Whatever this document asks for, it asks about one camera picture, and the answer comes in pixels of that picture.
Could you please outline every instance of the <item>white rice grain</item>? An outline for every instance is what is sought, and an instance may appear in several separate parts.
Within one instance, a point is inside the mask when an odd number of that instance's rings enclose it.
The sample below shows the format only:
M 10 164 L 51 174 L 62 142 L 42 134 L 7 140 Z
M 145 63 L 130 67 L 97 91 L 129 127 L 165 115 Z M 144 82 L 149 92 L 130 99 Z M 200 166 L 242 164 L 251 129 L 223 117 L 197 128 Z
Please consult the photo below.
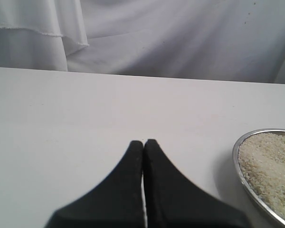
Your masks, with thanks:
M 285 220 L 285 136 L 250 136 L 239 148 L 239 164 L 253 191 Z

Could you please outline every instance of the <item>uncooked rice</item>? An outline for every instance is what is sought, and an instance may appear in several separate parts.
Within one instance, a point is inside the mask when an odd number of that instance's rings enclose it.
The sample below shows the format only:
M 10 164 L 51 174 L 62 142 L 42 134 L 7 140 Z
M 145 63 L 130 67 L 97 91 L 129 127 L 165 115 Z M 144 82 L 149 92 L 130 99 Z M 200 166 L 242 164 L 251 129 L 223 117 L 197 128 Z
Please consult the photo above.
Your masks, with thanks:
M 239 164 L 252 190 L 285 220 L 285 136 L 250 136 L 239 148 Z

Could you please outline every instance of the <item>bowl rim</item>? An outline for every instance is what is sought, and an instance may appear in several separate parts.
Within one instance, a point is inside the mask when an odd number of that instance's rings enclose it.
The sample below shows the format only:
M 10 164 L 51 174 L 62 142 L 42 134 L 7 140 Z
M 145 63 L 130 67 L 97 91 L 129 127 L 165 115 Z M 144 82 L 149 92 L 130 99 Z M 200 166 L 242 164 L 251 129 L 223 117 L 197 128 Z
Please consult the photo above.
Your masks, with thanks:
M 248 132 L 244 135 L 242 135 L 234 144 L 233 150 L 232 150 L 232 157 L 233 157 L 233 163 L 236 168 L 236 172 L 238 174 L 238 177 L 240 178 L 240 181 L 242 185 L 244 186 L 244 189 L 248 193 L 248 195 L 254 200 L 254 202 L 257 203 L 257 205 L 263 209 L 271 218 L 273 218 L 275 221 L 280 223 L 280 225 L 283 225 L 285 227 L 285 220 L 281 218 L 279 215 L 277 215 L 273 210 L 271 210 L 259 197 L 258 195 L 251 189 L 250 185 L 246 181 L 242 170 L 239 165 L 238 161 L 238 154 L 239 154 L 239 147 L 240 145 L 250 136 L 259 134 L 259 133 L 273 133 L 273 132 L 285 132 L 285 129 L 280 128 L 266 128 L 266 129 L 259 129 L 255 131 Z

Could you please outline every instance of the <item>metal tray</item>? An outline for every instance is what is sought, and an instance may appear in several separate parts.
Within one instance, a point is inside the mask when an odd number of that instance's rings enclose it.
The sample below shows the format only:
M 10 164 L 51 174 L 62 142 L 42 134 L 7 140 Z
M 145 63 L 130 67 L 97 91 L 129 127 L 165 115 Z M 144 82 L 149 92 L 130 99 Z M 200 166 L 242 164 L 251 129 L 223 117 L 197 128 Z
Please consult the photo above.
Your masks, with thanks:
M 243 143 L 244 140 L 249 138 L 250 136 L 254 134 L 259 133 L 274 133 L 278 135 L 284 135 L 285 136 L 285 129 L 275 129 L 275 128 L 269 128 L 269 129 L 260 129 L 252 132 L 248 132 L 244 134 L 242 137 L 240 137 L 237 142 L 235 143 L 233 150 L 232 150 L 232 156 L 233 156 L 233 163 L 235 165 L 238 177 L 240 178 L 246 192 L 251 197 L 252 201 L 258 205 L 258 208 L 264 211 L 270 218 L 274 219 L 280 226 L 285 227 L 285 220 L 278 216 L 273 210 L 271 210 L 258 196 L 254 193 L 254 191 L 249 186 L 248 182 L 244 178 L 244 175 L 240 169 L 240 165 L 238 162 L 238 152 L 239 147 Z

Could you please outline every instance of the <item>white tabletop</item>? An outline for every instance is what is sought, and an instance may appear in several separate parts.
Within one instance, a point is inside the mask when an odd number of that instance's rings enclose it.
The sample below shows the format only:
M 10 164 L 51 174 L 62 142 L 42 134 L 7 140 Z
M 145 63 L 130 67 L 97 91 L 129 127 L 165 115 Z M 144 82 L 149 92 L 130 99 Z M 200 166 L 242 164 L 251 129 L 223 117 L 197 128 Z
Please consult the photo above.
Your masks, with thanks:
M 285 85 L 0 68 L 0 228 L 41 228 L 157 139 L 195 184 L 270 227 L 237 180 L 243 134 L 285 128 Z

